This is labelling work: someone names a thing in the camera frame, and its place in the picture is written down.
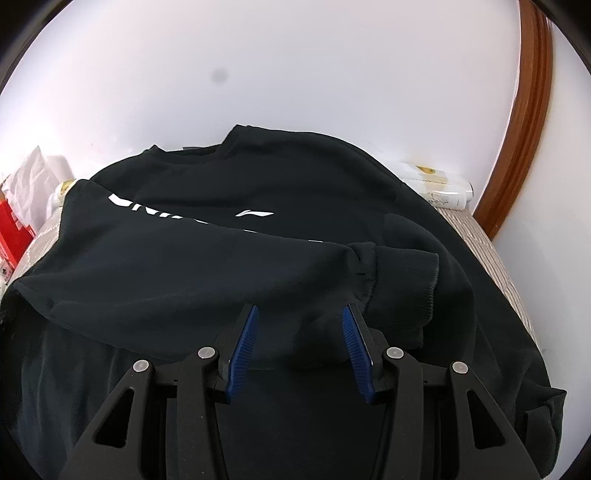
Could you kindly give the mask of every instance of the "white paper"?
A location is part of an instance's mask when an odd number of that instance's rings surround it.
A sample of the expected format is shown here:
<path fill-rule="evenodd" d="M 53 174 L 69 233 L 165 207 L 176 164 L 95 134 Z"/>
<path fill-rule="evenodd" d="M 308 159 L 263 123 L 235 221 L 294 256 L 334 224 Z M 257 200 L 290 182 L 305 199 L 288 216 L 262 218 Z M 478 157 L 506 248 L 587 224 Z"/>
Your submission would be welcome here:
<path fill-rule="evenodd" d="M 48 218 L 48 202 L 60 181 L 36 147 L 2 185 L 8 204 L 25 226 L 37 233 Z"/>

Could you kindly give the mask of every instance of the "red box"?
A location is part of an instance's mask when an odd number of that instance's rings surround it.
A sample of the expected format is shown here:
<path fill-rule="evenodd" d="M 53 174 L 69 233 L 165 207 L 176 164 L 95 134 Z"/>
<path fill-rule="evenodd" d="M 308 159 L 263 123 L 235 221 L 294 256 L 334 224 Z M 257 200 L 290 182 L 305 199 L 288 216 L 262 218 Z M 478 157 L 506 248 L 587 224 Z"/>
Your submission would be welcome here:
<path fill-rule="evenodd" d="M 33 240 L 30 232 L 18 221 L 4 195 L 0 197 L 0 256 L 14 269 Z"/>

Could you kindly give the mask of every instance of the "metal screw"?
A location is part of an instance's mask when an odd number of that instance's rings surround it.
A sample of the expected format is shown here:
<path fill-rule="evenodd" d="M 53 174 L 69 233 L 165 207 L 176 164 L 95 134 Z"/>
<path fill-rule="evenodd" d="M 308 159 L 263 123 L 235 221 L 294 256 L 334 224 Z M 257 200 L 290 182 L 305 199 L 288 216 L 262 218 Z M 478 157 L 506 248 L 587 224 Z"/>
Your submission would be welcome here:
<path fill-rule="evenodd" d="M 464 362 L 454 362 L 452 365 L 453 371 L 457 374 L 467 374 L 468 366 Z"/>
<path fill-rule="evenodd" d="M 211 358 L 216 354 L 216 349 L 212 346 L 204 346 L 197 354 L 199 358 Z"/>
<path fill-rule="evenodd" d="M 388 348 L 388 350 L 386 350 L 386 355 L 388 355 L 390 358 L 399 359 L 404 356 L 404 352 L 397 346 L 391 346 Z"/>
<path fill-rule="evenodd" d="M 149 366 L 150 362 L 148 362 L 147 360 L 138 360 L 136 363 L 134 363 L 134 370 L 136 372 L 144 372 L 148 369 Z"/>

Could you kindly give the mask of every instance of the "sweatshirt sleeve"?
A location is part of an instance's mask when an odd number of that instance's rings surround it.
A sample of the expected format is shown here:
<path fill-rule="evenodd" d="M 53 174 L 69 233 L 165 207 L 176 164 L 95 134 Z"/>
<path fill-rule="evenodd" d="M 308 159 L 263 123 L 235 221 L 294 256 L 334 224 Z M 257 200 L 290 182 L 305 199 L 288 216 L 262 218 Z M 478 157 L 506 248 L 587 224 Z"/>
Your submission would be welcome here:
<path fill-rule="evenodd" d="M 415 282 L 397 286 L 395 270 L 413 271 Z M 62 327 L 172 360 L 211 343 L 244 303 L 255 303 L 253 367 L 314 368 L 348 358 L 348 303 L 384 323 L 412 292 L 410 308 L 428 322 L 423 299 L 436 276 L 436 254 L 226 228 L 81 180 L 66 197 L 58 241 L 11 286 L 2 314 L 18 294 Z"/>

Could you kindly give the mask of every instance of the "wooden frame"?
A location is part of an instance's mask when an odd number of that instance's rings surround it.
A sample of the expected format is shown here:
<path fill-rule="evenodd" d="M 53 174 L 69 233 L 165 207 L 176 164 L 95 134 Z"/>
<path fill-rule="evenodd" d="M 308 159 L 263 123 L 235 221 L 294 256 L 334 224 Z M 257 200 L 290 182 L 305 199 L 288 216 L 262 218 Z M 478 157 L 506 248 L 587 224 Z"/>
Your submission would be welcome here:
<path fill-rule="evenodd" d="M 552 85 L 550 22 L 531 0 L 519 0 L 519 83 L 505 140 L 474 212 L 492 239 L 509 214 L 527 177 L 544 128 Z"/>

